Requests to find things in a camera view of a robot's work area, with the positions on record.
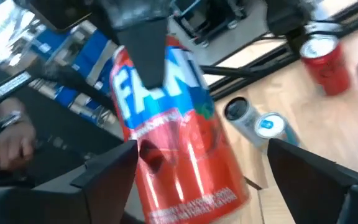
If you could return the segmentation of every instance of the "strawberry graphic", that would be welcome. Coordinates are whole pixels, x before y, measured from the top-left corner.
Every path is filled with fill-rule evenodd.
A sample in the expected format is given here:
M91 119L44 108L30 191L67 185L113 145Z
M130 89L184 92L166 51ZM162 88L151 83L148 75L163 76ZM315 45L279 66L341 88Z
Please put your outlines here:
M186 157L201 159L216 147L218 132L214 110L208 104L196 105L179 126L181 149Z

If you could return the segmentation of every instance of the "person's hand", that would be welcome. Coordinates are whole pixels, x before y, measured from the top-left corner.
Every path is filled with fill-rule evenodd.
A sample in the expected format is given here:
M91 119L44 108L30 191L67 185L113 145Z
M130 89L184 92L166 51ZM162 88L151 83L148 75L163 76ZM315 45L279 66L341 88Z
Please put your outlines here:
M0 169L24 167L34 152L35 129L28 122L7 127L0 133Z

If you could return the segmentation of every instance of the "blue label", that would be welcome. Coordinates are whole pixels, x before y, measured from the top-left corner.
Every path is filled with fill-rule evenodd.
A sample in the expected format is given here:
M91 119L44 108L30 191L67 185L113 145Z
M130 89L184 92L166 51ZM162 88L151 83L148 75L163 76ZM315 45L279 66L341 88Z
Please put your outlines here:
M118 66L121 69L112 76L112 88L121 116L130 129L174 109L182 116L197 107L214 111L208 86L202 79L203 73L190 52L167 48L165 66L168 72L164 87L151 91L144 88L133 67Z
M274 123L273 123L273 121L263 120L263 121L260 123L260 126L261 126L262 128L272 129L273 126L274 126Z

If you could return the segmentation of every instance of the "wooden surface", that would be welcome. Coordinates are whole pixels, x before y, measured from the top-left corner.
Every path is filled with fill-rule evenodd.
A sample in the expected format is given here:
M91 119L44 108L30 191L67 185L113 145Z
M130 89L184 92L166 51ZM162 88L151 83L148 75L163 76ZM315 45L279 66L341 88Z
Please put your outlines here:
M323 4L330 14L335 14L354 2L325 0ZM240 67L280 44L279 41L257 42L220 66ZM302 63L295 62L216 102L217 110L222 115L230 99L244 96L261 113L276 111L284 115L306 150L358 171L358 32L343 39L342 47L352 75L352 88L347 92L334 97L321 96ZM233 223L294 223L275 185L266 155L252 147L225 119L222 121L244 175L264 188L251 191L251 203Z

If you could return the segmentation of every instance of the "silver can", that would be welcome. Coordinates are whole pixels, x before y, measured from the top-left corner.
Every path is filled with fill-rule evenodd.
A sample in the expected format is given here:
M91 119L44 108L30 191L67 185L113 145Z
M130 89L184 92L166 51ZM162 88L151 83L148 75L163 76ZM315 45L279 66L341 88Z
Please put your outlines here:
M266 139L259 137L254 129L260 114L244 97L232 99L224 108L224 116L255 147L260 147L266 142Z
M298 135L279 113L263 114L255 122L255 132L263 139L281 139L294 146L300 146Z

